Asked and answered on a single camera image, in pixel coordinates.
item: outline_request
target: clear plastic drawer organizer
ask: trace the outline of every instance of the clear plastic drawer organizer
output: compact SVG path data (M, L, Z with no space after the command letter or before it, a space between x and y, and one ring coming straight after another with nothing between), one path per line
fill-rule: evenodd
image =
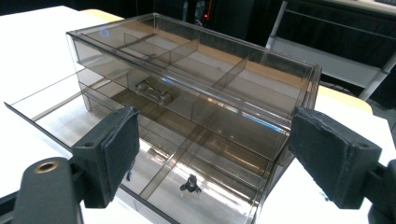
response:
M70 147L132 105L140 152L121 188L138 212L160 223L257 220L293 158L286 141L294 107L314 107L319 67L158 14L67 35L78 80L14 109ZM29 106L48 95L35 111ZM192 192L183 187L191 176Z

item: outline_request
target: white tabletop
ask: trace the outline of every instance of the white tabletop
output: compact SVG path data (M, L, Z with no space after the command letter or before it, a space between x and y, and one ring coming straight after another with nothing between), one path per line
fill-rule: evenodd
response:
M67 7L53 7L0 17L1 101L13 103L73 74L75 71L64 33L104 22ZM382 147L386 152L385 156L381 157L382 162L387 163L390 158L396 158L385 120L360 112L352 106L338 104L336 101L332 102L332 99L319 97L316 110L334 117ZM4 106L0 106L0 124L0 197L19 189L22 173L30 164L48 157L71 156ZM366 221L366 210L340 211L332 203L326 203L320 193L321 190L301 164L294 161L264 204L261 222ZM86 223L146 221L119 201L105 211L108 212L108 216L104 210L85 212L84 214L93 214L84 215Z

